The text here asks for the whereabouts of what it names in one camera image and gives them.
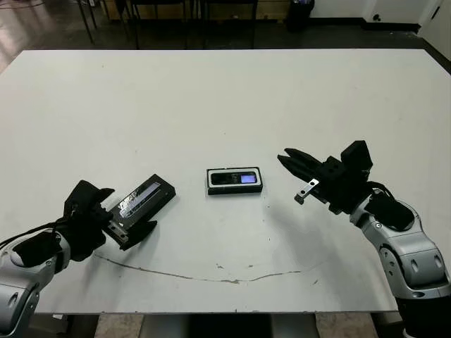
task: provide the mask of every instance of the small handheld device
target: small handheld device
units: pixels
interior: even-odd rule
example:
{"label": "small handheld device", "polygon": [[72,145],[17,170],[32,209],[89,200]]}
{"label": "small handheld device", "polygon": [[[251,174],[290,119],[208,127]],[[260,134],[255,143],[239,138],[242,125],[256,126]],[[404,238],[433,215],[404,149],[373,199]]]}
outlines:
{"label": "small handheld device", "polygon": [[113,220],[104,231],[126,250],[155,228],[156,221],[149,219],[174,196],[172,185],[158,175],[152,175],[110,210]]}
{"label": "small handheld device", "polygon": [[261,192],[263,182],[258,167],[208,169],[209,195]]}

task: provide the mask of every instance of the tabletop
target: tabletop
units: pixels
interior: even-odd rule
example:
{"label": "tabletop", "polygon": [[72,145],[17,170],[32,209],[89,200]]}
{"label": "tabletop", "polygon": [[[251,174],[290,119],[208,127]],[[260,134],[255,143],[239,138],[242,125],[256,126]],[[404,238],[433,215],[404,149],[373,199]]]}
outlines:
{"label": "tabletop", "polygon": [[[0,239],[61,217],[77,182],[156,173],[177,196],[129,251],[71,262],[40,313],[390,311],[349,217],[293,197],[276,156],[365,139],[382,182],[451,268],[451,77],[422,50],[24,51],[0,75]],[[259,166],[261,194],[208,196],[206,169]]]}

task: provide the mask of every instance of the device screen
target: device screen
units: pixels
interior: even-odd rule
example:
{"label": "device screen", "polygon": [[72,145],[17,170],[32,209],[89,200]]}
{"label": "device screen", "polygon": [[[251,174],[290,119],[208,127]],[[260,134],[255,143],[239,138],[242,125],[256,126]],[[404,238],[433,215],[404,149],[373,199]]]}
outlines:
{"label": "device screen", "polygon": [[130,217],[136,210],[158,192],[159,183],[153,182],[148,187],[140,185],[134,192],[119,203],[119,214],[122,218]]}
{"label": "device screen", "polygon": [[252,171],[241,173],[214,173],[211,174],[211,183],[214,185],[257,183],[257,177]]}
{"label": "device screen", "polygon": [[255,174],[252,175],[241,175],[241,183],[255,183],[257,182],[257,178]]}

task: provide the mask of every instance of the chair leg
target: chair leg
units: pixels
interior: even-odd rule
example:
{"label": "chair leg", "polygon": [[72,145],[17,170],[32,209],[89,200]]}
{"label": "chair leg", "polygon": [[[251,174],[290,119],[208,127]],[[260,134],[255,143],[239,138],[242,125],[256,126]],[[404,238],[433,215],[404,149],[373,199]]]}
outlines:
{"label": "chair leg", "polygon": [[127,12],[128,20],[132,20],[132,16],[130,15],[130,11],[128,10],[127,2],[125,2],[125,12]]}
{"label": "chair leg", "polygon": [[190,19],[194,19],[194,1],[190,0]]}
{"label": "chair leg", "polygon": [[85,24],[87,36],[89,37],[89,40],[91,41],[91,43],[94,44],[94,40],[92,39],[92,35],[89,30],[89,26],[87,25],[85,12],[83,12],[82,1],[77,0],[77,4],[78,4],[78,8],[80,9],[80,13],[82,14],[82,19],[83,19],[83,23]]}
{"label": "chair leg", "polygon": [[138,6],[137,5],[134,5],[134,6],[135,6],[135,11],[136,11],[136,15],[138,17],[138,20],[141,20],[140,12],[138,11]]}
{"label": "chair leg", "polygon": [[104,8],[105,8],[106,19],[107,19],[108,21],[110,21],[110,13],[108,12],[108,7],[106,7],[106,1],[103,0],[102,3],[103,3]]}
{"label": "chair leg", "polygon": [[94,17],[94,13],[92,12],[92,8],[91,8],[91,4],[89,3],[89,0],[87,1],[87,6],[88,6],[89,11],[91,13],[91,19],[92,19],[92,23],[94,24],[94,28],[97,29],[96,19]]}
{"label": "chair leg", "polygon": [[199,0],[200,16],[202,20],[202,49],[206,47],[206,3],[205,0]]}
{"label": "chair leg", "polygon": [[183,11],[183,30],[185,31],[185,49],[188,48],[188,25],[186,21],[186,4],[185,0],[182,0],[182,11]]}
{"label": "chair leg", "polygon": [[135,15],[135,11],[137,11],[136,5],[132,5],[132,21],[133,21],[133,30],[135,31],[135,48],[139,49],[140,44],[138,42],[138,27],[137,27],[137,16]]}
{"label": "chair leg", "polygon": [[254,49],[256,23],[257,23],[257,2],[254,2],[254,5],[252,7],[252,43],[251,43],[252,49]]}
{"label": "chair leg", "polygon": [[122,23],[122,27],[124,28],[124,32],[125,32],[125,37],[128,40],[128,31],[127,31],[127,26],[125,25],[125,21],[124,21],[124,15],[123,13],[119,13],[119,18],[121,19],[121,23]]}

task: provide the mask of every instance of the dark floor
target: dark floor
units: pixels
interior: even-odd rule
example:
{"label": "dark floor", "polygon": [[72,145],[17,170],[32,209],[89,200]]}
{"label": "dark floor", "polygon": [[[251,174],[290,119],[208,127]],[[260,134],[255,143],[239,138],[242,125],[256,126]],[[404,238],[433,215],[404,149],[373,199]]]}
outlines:
{"label": "dark floor", "polygon": [[[94,44],[87,36],[75,0],[0,0],[0,73],[24,49],[134,49],[133,30],[127,39],[119,22],[110,23],[100,7],[94,8]],[[202,26],[177,20],[142,21],[141,49],[201,49]],[[211,24],[208,49],[247,49],[251,46],[250,22]],[[288,32],[284,24],[259,21],[256,49],[407,48],[427,50],[448,72],[450,62],[413,32],[363,30],[359,25],[312,25],[302,32]]]}

